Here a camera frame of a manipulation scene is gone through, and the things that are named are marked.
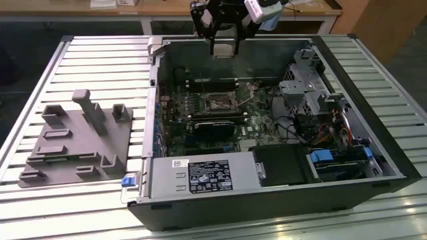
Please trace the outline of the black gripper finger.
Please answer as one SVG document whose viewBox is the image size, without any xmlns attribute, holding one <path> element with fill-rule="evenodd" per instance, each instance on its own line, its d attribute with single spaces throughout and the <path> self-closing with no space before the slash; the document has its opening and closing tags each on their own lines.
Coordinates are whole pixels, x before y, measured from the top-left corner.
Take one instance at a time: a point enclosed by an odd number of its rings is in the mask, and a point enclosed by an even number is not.
<svg viewBox="0 0 427 240">
<path fill-rule="evenodd" d="M 234 55 L 239 54 L 241 42 L 253 38 L 258 32 L 258 24 L 253 21 L 249 14 L 235 22 L 235 37 L 234 37 Z"/>
<path fill-rule="evenodd" d="M 215 49 L 215 24 L 214 17 L 209 9 L 207 1 L 193 1 L 190 3 L 190 14 L 197 30 L 197 34 L 201 38 L 205 38 L 210 46 L 210 55 L 214 55 Z"/>
</svg>

